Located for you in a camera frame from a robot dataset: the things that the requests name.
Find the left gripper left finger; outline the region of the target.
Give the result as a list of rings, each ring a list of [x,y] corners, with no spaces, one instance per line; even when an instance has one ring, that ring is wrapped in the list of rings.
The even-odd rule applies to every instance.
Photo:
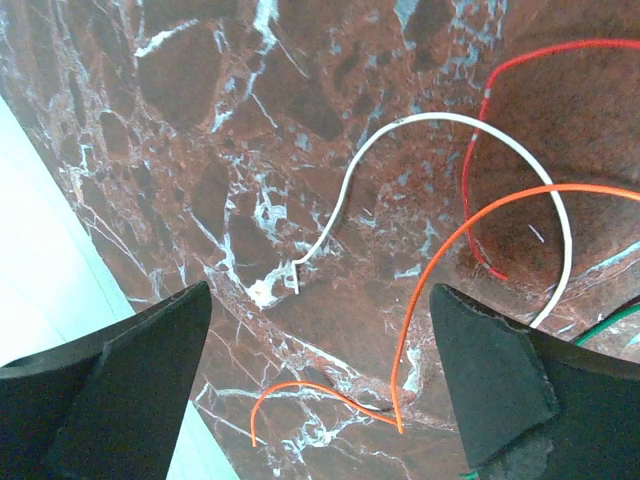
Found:
[[[2,478],[166,478],[211,313],[201,281],[3,366]]]

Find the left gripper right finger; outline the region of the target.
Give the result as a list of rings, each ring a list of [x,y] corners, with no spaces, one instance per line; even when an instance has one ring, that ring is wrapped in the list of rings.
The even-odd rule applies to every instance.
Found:
[[[446,284],[429,301],[479,478],[638,478],[638,364],[532,329]]]

